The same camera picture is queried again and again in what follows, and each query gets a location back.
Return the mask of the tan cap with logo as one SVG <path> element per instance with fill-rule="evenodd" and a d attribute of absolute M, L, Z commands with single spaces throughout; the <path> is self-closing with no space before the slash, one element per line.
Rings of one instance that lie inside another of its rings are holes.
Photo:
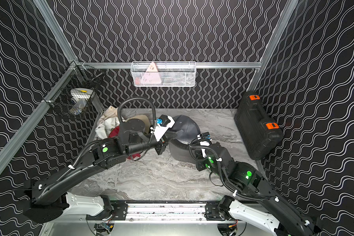
<path fill-rule="evenodd" d="M 133 120 L 133 119 L 138 119 L 138 120 L 141 120 L 145 123 L 145 133 L 148 134 L 149 133 L 149 130 L 150 130 L 150 126 L 151 126 L 151 123 L 148 119 L 148 117 L 146 115 L 136 115 L 136 116 L 133 116 L 131 118 L 128 118 L 126 121 L 130 121 L 130 120 Z"/>

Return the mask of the grey and red cap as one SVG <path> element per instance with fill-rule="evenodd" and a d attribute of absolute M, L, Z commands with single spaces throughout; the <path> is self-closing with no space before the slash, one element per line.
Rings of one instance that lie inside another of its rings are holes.
<path fill-rule="evenodd" d="M 171 156 L 181 162 L 195 164 L 189 151 L 189 144 L 201 134 L 197 123 L 188 116 L 178 115 L 173 117 L 175 124 L 170 129 L 177 133 L 175 139 L 169 142 Z"/>

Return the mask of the cream cap with text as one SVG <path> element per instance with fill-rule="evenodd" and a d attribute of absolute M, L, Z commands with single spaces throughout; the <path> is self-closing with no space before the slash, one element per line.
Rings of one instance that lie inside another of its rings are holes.
<path fill-rule="evenodd" d="M 118 108 L 109 106 L 109 108 L 103 112 L 101 119 L 107 120 L 109 118 L 118 118 Z"/>

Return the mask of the white cap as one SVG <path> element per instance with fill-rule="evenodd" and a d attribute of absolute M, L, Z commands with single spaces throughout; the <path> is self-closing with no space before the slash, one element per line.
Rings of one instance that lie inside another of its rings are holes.
<path fill-rule="evenodd" d="M 109 134 L 120 125 L 118 117 L 105 117 L 102 116 L 95 128 L 96 138 L 105 139 L 109 137 Z"/>

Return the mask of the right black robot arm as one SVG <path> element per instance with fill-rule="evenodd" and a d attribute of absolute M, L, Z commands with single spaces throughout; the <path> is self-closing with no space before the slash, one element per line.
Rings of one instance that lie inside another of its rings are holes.
<path fill-rule="evenodd" d="M 235 161 L 219 143 L 194 140 L 189 152 L 197 161 L 219 176 L 231 192 L 218 205 L 220 217 L 249 223 L 273 236 L 317 236 L 320 221 L 312 218 L 279 195 L 252 165 Z"/>

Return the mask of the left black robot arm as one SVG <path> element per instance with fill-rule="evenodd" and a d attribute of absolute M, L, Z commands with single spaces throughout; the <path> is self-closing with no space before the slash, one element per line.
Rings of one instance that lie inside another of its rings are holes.
<path fill-rule="evenodd" d="M 123 120 L 123 107 L 135 100 L 144 101 L 151 107 L 152 124 L 148 133 L 144 121 Z M 24 183 L 23 192 L 29 198 L 24 205 L 24 216 L 36 223 L 46 223 L 60 217 L 72 207 L 67 199 L 69 189 L 136 154 L 143 157 L 152 148 L 157 154 L 162 154 L 173 138 L 167 131 L 174 126 L 175 121 L 166 115 L 157 118 L 155 106 L 147 98 L 134 97 L 124 101 L 119 105 L 117 114 L 120 123 L 117 136 L 88 143 L 72 165 L 43 180 L 28 180 Z"/>

